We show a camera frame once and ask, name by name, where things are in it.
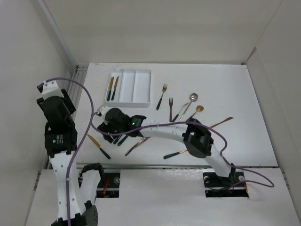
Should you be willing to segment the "gold knife green handle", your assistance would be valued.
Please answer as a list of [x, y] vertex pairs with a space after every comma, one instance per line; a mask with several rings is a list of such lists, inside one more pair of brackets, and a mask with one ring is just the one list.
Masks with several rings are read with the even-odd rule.
[[106, 99], [107, 101], [109, 101], [110, 97], [111, 97], [111, 90], [112, 90], [113, 82], [114, 82], [114, 76], [111, 77], [111, 81], [109, 84], [108, 95], [107, 95], [107, 99]]
[[116, 93], [118, 81], [119, 81], [119, 76], [118, 76], [118, 77], [116, 78], [116, 80], [115, 80], [115, 84], [114, 84], [114, 89], [113, 89], [113, 94], [112, 94], [112, 97], [111, 97], [111, 101], [113, 101], [114, 98], [115, 98], [115, 93]]
[[87, 135], [89, 138], [90, 138], [90, 140], [97, 146], [97, 148], [101, 151], [101, 153], [107, 158], [107, 159], [111, 159], [111, 157], [101, 148], [101, 145], [97, 142], [97, 140], [93, 137], [93, 136], [91, 136], [91, 135]]

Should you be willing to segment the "white three-compartment cutlery tray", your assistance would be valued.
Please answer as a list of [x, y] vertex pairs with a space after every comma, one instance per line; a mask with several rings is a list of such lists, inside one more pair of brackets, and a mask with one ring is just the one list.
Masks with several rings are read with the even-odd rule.
[[110, 74], [114, 76], [114, 82], [111, 90], [113, 94], [116, 78], [119, 81], [113, 101], [107, 101], [109, 84], [106, 90], [105, 104], [117, 108], [148, 108], [151, 104], [151, 70], [147, 69], [119, 69], [113, 70]]

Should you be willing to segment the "silver spoon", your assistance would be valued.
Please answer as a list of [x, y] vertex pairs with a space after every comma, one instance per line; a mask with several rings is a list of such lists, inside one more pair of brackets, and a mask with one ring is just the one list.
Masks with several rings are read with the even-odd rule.
[[189, 96], [189, 100], [190, 102], [188, 103], [188, 105], [186, 106], [184, 112], [182, 113], [181, 117], [179, 118], [179, 121], [183, 118], [183, 116], [186, 114], [188, 108], [190, 107], [192, 102], [196, 102], [198, 100], [198, 94], [197, 93], [192, 93]]

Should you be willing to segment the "rose gold knife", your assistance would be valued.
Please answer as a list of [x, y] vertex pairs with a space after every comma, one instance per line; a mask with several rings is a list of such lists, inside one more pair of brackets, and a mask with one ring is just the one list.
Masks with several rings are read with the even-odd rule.
[[216, 127], [216, 126], [219, 126], [219, 125], [221, 125], [221, 124], [223, 124], [223, 123], [225, 123], [225, 122], [227, 122], [227, 121], [230, 121], [230, 120], [232, 120], [232, 119], [234, 119], [234, 118], [233, 118], [233, 117], [228, 117], [228, 118], [226, 118], [225, 120], [223, 120], [223, 121], [221, 121], [221, 122], [219, 122], [219, 123], [216, 123], [216, 124], [212, 125], [210, 128], [214, 128], [214, 127]]

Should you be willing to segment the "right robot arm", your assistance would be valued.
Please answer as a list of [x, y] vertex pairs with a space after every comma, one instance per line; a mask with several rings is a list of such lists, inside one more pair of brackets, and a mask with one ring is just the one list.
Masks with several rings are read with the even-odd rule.
[[92, 124], [92, 128], [110, 143], [112, 137], [121, 135], [174, 140], [184, 144], [193, 157], [204, 159], [214, 169], [222, 185], [227, 186], [235, 180], [232, 165], [222, 155], [228, 145], [226, 139], [196, 119], [163, 123], [143, 115], [130, 117], [118, 108], [107, 106], [100, 107], [94, 115], [101, 119], [101, 124], [98, 127]]

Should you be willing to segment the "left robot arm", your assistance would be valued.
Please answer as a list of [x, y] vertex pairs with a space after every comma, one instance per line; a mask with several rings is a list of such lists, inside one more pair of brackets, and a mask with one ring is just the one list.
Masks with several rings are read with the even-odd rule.
[[78, 172], [75, 157], [80, 143], [72, 114], [75, 106], [55, 80], [37, 86], [42, 97], [37, 104], [47, 120], [45, 148], [56, 177], [57, 219], [54, 226], [96, 226], [97, 187], [105, 182], [100, 163], [86, 165]]

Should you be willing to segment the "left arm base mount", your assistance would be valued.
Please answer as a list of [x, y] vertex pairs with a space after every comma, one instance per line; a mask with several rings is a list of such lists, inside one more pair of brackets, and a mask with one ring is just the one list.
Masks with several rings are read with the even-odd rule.
[[105, 169], [96, 190], [97, 198], [119, 198], [120, 170]]

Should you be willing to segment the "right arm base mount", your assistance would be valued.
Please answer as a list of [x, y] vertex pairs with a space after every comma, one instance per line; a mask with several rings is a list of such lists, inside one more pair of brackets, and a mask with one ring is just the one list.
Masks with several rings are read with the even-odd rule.
[[204, 171], [203, 181], [206, 198], [226, 198], [226, 197], [249, 197], [246, 183], [236, 183], [244, 181], [245, 176], [242, 171], [236, 171], [233, 178], [223, 178], [215, 174], [214, 171]]

